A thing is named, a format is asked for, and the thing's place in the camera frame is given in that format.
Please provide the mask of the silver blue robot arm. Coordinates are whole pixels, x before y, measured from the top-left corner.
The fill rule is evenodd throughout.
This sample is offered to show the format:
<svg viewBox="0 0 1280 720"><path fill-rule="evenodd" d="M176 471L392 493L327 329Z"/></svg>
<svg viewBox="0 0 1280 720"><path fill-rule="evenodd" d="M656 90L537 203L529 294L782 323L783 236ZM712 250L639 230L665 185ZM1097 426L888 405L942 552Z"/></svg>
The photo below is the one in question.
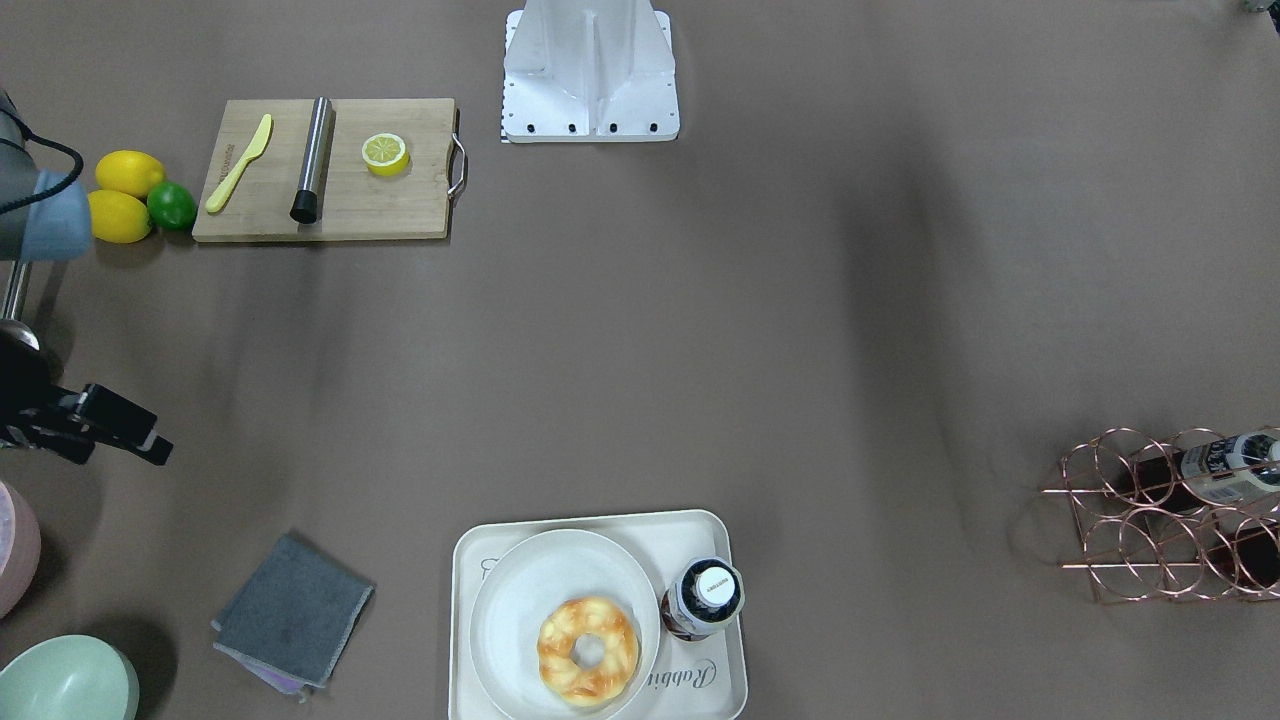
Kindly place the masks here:
<svg viewBox="0 0 1280 720"><path fill-rule="evenodd" d="M83 168L74 149L36 135L3 96L1 255L12 265L3 292L3 446L44 448L83 465L106 445L163 466L173 445L157 433L157 416L106 386L61 387L19 319L31 265L69 261L90 246Z"/></svg>

